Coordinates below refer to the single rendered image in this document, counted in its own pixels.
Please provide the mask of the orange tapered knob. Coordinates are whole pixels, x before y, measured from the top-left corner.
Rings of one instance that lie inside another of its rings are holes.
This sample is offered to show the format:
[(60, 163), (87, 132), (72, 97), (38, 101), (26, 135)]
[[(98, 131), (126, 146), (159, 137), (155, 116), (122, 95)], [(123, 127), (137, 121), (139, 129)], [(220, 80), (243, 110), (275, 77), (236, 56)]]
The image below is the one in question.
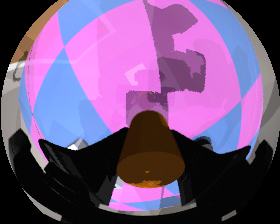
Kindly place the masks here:
[(121, 181), (139, 188), (164, 187), (185, 169), (179, 147), (161, 113), (146, 109), (132, 119), (116, 172)]

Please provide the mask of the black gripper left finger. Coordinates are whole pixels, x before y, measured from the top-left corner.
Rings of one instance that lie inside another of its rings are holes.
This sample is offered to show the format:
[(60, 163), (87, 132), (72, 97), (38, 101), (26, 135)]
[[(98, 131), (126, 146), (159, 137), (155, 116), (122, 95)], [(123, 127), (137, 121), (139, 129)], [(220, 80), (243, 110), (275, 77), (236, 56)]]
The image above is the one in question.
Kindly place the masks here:
[(42, 138), (37, 143), (40, 144), (47, 162), (79, 179), (102, 206), (109, 207), (112, 191), (119, 177), (116, 167), (127, 132), (129, 127), (121, 128), (82, 149), (56, 146)]

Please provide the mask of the dark grey round pedestal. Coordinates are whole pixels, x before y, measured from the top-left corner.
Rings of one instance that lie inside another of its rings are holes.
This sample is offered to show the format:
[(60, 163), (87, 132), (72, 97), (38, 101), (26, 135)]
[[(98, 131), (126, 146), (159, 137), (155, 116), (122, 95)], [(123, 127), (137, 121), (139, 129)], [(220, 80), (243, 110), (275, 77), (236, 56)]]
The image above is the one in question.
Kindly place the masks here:
[(210, 151), (214, 151), (214, 148), (212, 148), (210, 142), (207, 141), (207, 139), (197, 139), (196, 142), (197, 142), (197, 144), (200, 144), (200, 146), (209, 148)]

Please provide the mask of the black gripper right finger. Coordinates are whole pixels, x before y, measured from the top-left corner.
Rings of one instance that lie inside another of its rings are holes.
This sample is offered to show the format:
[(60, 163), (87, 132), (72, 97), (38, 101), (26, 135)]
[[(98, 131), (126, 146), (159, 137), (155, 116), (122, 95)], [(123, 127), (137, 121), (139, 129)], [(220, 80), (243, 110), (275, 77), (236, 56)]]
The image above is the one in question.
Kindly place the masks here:
[(235, 166), (249, 154), (251, 146), (244, 146), (236, 151), (216, 153), (209, 148), (202, 147), (184, 134), (171, 129), (177, 147), (184, 159), (185, 169), (181, 177), (177, 178), (181, 207), (195, 203), (202, 193), (217, 182), (227, 168)]

